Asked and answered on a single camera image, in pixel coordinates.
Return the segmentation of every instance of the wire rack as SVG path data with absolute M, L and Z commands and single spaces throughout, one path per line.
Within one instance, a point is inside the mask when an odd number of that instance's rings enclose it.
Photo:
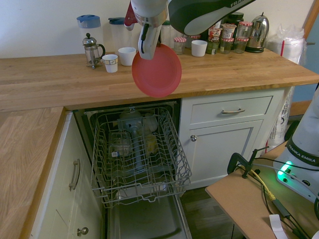
M 137 137 L 120 127 L 126 122 L 118 120 L 119 113 L 99 113 L 96 118 L 91 187 L 106 208 L 139 200 L 154 202 L 161 197 L 181 194 L 190 184 L 191 170 L 168 110 L 159 107 L 147 111 L 151 111 L 158 122 L 151 136 L 155 141 L 151 144 L 150 136 L 144 131 L 148 117 L 137 119 L 142 125 Z M 115 149 L 110 142 L 114 134 L 126 144 L 129 141 L 130 147 Z M 137 167 L 137 160 L 142 166 Z

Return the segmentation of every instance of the white cup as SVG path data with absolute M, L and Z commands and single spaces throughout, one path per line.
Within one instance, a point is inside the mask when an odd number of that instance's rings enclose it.
M 119 56 L 123 66 L 131 66 L 136 54 L 134 47 L 123 47 L 119 49 Z
M 194 40 L 191 42 L 191 54 L 196 57 L 205 55 L 207 42 L 202 40 Z
M 105 64 L 106 71 L 114 73 L 118 71 L 118 56 L 115 54 L 109 54 L 102 57 L 102 61 Z

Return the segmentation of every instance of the green light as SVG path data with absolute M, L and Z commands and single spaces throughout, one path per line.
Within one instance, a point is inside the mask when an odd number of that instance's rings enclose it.
M 282 171 L 286 171 L 287 169 L 290 168 L 290 165 L 292 165 L 293 163 L 290 162 L 290 161 L 287 161 L 282 167 L 281 167 L 281 170 Z M 278 171 L 278 177 L 282 176 L 284 173 L 282 171 Z

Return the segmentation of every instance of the french press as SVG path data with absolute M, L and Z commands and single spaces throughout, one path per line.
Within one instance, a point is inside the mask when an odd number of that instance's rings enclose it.
M 83 46 L 86 55 L 87 66 L 91 66 L 95 69 L 96 66 L 101 66 L 102 56 L 105 55 L 105 48 L 102 44 L 96 44 L 94 37 L 91 37 L 89 33 L 86 34 L 86 38 L 83 39 Z M 99 56 L 98 47 L 101 47 L 103 53 Z

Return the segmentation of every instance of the yellow cable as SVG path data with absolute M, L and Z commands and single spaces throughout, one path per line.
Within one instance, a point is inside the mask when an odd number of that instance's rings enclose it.
M 243 170 L 245 170 L 245 167 L 243 167 L 243 166 L 238 166 L 238 167 L 241 168 L 241 169 L 243 169 Z M 263 186 L 265 187 L 265 190 L 266 190 L 266 192 L 267 192 L 267 194 L 268 194 L 270 200 L 271 200 L 271 201 L 275 200 L 275 199 L 276 199 L 275 195 L 272 194 L 272 192 L 268 189 L 268 187 L 266 186 L 266 184 L 264 183 L 264 181 L 259 177 L 259 175 L 258 175 L 255 171 L 253 171 L 253 170 L 250 170 L 250 172 L 252 172 L 252 173 L 256 176 L 256 178 L 263 184 Z

